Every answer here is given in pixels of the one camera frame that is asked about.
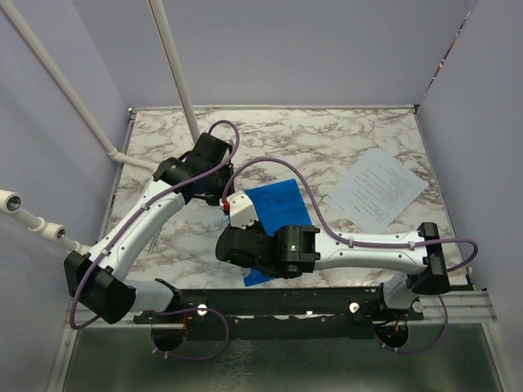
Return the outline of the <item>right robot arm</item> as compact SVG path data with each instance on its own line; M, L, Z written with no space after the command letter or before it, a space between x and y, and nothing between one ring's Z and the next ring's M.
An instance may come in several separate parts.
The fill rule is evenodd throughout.
M217 240L219 261L258 270L267 278L297 278L315 271L368 268L394 271L382 284L375 309L394 319L419 295L449 292L437 228L423 224L402 234L328 234L312 225L287 225L270 236L227 226Z

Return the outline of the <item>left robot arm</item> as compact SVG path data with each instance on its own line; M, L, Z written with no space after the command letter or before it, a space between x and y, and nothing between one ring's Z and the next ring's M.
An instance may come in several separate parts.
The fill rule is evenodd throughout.
M87 251L72 251L64 261L75 305L84 305L109 324L127 313L151 310L159 320L175 320L181 310L174 287L159 280L131 282L137 257L163 224L195 196L217 205L234 170L237 144L204 133L180 158L162 161L127 215Z

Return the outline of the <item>blue clip file folder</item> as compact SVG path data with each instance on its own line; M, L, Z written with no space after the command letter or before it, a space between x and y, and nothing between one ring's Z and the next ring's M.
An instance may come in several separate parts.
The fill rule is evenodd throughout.
M312 225L311 218L303 201L302 193L295 179L284 180L270 185L246 189L245 194L253 202L258 221L248 227L248 231L274 237L276 232L287 225ZM273 240L263 241L262 259L244 273L244 286L251 287L272 280L266 272L274 266L272 258L275 251L269 250Z

